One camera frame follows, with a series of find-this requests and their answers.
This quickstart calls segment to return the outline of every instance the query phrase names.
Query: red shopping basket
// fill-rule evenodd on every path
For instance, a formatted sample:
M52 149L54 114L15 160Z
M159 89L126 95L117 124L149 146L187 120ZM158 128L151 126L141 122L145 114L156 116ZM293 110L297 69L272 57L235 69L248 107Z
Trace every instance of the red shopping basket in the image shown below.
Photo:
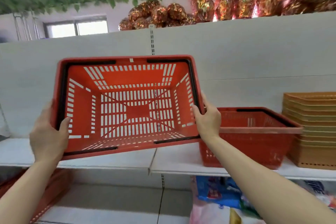
M19 178L26 172L21 171L14 178L0 184L0 198L19 180ZM73 174L71 170L56 169L48 181L47 187L43 193L43 196L37 206L37 209L30 221L35 223L39 218L53 205L57 203L68 192L73 180Z
M204 111L191 56L73 58L58 64L51 123L71 117L63 159L197 142Z
M277 169L302 127L265 107L218 108L222 116L220 137L252 158ZM199 143L203 164L222 167L204 142Z

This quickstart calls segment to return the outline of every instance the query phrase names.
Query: shelf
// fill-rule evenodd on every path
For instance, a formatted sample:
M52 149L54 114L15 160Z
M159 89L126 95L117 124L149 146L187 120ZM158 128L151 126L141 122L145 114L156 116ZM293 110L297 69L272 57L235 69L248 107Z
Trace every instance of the shelf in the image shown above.
M158 148L150 170L161 174L229 176L224 168L203 166L198 143ZM293 180L336 181L336 171L301 168L288 159L276 172Z
M156 149L115 153L61 161L58 167L74 169L144 169L148 171ZM28 167L34 162L28 138L0 142L0 166Z
M188 224L192 207L191 191L165 189L157 224Z
M157 224L162 189L73 185L38 223Z

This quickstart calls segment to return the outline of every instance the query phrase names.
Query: window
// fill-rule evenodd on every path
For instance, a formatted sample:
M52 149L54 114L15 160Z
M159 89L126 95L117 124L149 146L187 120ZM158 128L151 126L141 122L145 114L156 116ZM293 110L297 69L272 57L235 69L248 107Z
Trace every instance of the window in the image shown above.
M47 38L108 33L106 18L45 23Z

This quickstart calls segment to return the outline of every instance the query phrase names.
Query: window frame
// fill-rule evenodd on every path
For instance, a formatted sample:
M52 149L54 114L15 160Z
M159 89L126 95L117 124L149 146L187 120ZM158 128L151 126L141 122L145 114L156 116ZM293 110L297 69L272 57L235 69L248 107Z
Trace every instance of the window frame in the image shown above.
M99 17L93 17L93 18L91 17L91 18L78 19L78 20L68 20L68 21L44 22L43 23L43 28L44 28L45 38L50 38L49 31L48 31L48 26L73 24L73 27L75 28L75 34L76 34L75 36L78 36L78 35L80 35L79 31L78 31L78 23L98 22L98 21L106 21L106 25L107 25L106 16L99 16Z

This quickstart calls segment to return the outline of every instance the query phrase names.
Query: hand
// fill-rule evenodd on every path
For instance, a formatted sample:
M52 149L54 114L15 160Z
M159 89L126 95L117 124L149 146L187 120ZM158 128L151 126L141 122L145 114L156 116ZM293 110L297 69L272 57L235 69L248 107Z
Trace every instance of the hand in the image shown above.
M203 103L207 108L205 115L201 115L197 106L193 105L197 130L203 139L203 141L211 140L214 137L219 136L219 128L221 126L221 113L217 108L208 102L206 96L202 92Z
M50 124L52 102L48 103L35 121L29 134L29 142L35 162L59 162L68 145L70 118L65 118L59 131Z

